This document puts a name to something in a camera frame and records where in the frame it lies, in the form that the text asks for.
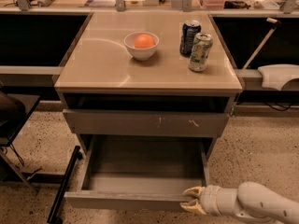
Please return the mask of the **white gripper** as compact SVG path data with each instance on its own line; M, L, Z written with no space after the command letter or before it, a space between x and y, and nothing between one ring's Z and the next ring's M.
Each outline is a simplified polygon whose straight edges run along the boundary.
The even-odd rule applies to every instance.
M183 194L185 196L193 197L195 200L187 203L180 203L180 207L197 216L208 213L211 216L217 217L221 214L217 205L217 196L220 189L221 188L219 186L212 185L205 188L197 186L185 189Z

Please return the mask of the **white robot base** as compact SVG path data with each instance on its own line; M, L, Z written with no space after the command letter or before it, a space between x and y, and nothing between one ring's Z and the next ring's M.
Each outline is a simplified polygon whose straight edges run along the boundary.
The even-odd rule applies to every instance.
M258 68L262 75L262 87L281 91L290 81L299 78L299 65L272 64Z

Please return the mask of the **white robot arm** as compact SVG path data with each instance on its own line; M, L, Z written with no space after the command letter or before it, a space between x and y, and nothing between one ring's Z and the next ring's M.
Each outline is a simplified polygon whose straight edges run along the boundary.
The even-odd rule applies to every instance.
M197 216L227 216L245 224L299 224L299 203L255 182L244 182L236 189L192 187L183 194L192 200L180 206Z

